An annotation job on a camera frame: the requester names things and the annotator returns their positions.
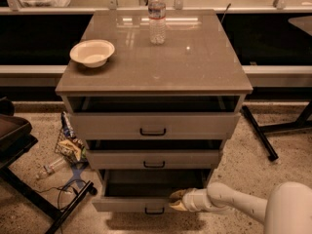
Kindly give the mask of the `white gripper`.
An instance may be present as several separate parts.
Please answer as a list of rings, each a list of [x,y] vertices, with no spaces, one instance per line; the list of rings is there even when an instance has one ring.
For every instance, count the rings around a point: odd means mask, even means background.
[[[180,189],[170,195],[171,202],[169,206],[181,212],[200,212],[207,211],[211,202],[206,189]]]

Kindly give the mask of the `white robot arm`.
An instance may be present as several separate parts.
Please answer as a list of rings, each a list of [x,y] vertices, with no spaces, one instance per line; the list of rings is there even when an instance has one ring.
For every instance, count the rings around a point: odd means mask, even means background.
[[[228,213],[232,209],[264,226],[264,234],[312,234],[312,189],[297,182],[273,188],[267,200],[214,182],[206,189],[188,188],[170,195],[177,211]]]

